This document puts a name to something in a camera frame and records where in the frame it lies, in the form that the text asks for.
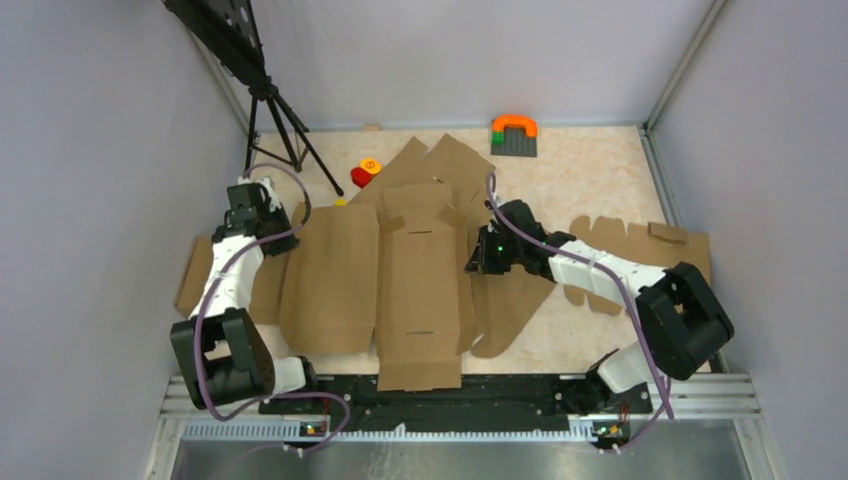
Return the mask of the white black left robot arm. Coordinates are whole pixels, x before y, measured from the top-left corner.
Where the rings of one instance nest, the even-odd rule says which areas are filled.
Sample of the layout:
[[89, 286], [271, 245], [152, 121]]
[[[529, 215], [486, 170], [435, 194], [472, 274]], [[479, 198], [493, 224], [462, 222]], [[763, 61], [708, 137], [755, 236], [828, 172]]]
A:
[[299, 241], [269, 177], [241, 177], [228, 187], [229, 208], [209, 237], [211, 264], [200, 298], [170, 341], [194, 406], [218, 421], [282, 395], [297, 413], [319, 404], [320, 386], [303, 356], [275, 359], [249, 306], [261, 268], [284, 259]]

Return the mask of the large cardboard box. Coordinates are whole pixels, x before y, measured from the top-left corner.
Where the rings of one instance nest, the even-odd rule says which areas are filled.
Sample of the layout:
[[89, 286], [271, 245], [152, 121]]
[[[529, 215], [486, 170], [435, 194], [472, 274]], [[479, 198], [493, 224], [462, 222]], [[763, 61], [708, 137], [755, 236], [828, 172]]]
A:
[[472, 265], [490, 217], [485, 199], [431, 181], [313, 210], [282, 286], [289, 350], [375, 351], [381, 391], [459, 387], [464, 353], [503, 353], [553, 290], [518, 265], [501, 275]]

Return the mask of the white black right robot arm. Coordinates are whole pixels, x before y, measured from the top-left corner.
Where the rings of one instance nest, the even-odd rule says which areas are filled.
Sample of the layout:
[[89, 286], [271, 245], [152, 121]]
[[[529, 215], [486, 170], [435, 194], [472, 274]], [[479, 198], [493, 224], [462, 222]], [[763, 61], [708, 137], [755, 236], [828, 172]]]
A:
[[612, 412], [627, 391], [652, 380], [689, 379], [734, 336], [734, 326], [699, 268], [640, 264], [563, 231], [546, 231], [528, 204], [491, 206], [466, 271], [530, 275], [577, 287], [624, 308], [636, 341], [595, 362], [572, 394], [574, 410]]

